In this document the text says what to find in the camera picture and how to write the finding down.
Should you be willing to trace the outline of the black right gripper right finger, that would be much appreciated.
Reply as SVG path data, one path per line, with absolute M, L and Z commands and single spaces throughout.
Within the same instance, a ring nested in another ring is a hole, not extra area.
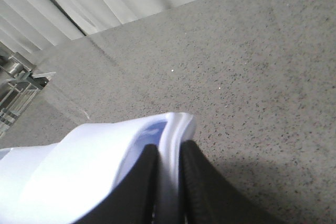
M 273 223 L 273 216 L 235 189 L 194 141 L 181 145 L 188 223 Z

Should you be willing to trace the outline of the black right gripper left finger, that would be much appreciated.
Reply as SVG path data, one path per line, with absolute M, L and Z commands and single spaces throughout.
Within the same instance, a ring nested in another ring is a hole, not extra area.
M 76 223 L 151 223 L 157 171 L 158 150 L 148 144 L 122 182 Z

